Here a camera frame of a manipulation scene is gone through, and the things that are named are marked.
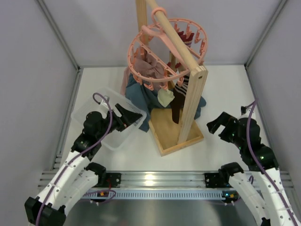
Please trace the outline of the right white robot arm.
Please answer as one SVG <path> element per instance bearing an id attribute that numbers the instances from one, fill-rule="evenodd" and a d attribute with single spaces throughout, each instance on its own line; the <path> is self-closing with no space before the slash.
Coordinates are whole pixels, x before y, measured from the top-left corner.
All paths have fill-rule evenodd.
<path id="1" fill-rule="evenodd" d="M 260 126 L 253 115 L 236 118 L 222 112 L 207 123 L 208 131 L 214 134 L 220 126 L 221 140 L 238 148 L 242 161 L 248 166 L 258 187 L 237 162 L 221 166 L 218 170 L 226 184 L 233 187 L 248 207 L 259 226 L 299 226 L 280 176 L 279 164 L 272 149 L 261 142 Z"/>

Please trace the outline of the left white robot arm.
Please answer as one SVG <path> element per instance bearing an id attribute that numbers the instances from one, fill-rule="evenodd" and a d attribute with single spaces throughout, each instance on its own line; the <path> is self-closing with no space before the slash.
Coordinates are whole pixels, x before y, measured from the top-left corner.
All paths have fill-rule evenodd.
<path id="1" fill-rule="evenodd" d="M 29 223 L 62 226 L 82 196 L 106 181 L 106 168 L 92 162 L 102 146 L 101 140 L 113 131 L 124 131 L 142 117 L 120 104 L 115 104 L 115 107 L 120 116 L 112 110 L 105 118 L 98 111 L 86 115 L 82 133 L 74 141 L 61 168 L 35 198 L 26 200 L 24 207 Z"/>

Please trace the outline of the pink round clip hanger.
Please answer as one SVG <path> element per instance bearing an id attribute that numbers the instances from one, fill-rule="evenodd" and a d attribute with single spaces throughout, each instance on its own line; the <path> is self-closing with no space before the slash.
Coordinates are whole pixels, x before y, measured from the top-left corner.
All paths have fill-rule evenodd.
<path id="1" fill-rule="evenodd" d="M 137 83 L 150 90 L 167 90 L 171 81 L 181 86 L 183 76 L 204 62 L 208 46 L 207 33 L 201 25 L 192 20 L 168 18 L 166 10 L 162 7 L 152 9 L 151 19 L 151 24 L 141 26 L 128 48 L 127 63 L 131 74 Z M 186 46 L 177 34 L 181 31 L 187 36 L 191 32 L 194 33 L 191 47 Z M 148 78 L 135 71 L 136 58 L 145 59 L 146 53 L 162 65 L 163 78 Z"/>

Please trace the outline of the brown striped sock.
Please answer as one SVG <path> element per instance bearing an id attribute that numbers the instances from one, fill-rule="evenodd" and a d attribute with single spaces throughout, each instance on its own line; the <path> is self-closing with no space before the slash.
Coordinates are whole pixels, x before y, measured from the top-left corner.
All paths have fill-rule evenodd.
<path id="1" fill-rule="evenodd" d="M 182 85 L 180 86 L 177 83 L 173 88 L 174 99 L 170 103 L 170 107 L 172 109 L 172 120 L 176 124 L 179 123 L 180 109 L 183 108 L 184 106 L 188 84 L 189 84 L 189 78 L 190 78 L 189 75 L 183 76 Z"/>

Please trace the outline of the pale green sock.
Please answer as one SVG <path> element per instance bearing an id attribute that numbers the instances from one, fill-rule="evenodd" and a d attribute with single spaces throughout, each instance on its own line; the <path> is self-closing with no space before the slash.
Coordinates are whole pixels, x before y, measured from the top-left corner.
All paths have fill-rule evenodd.
<path id="1" fill-rule="evenodd" d="M 170 90 L 165 90 L 163 88 L 161 88 L 158 91 L 158 102 L 163 106 L 163 107 L 167 107 L 174 99 L 174 94 L 172 91 Z"/>

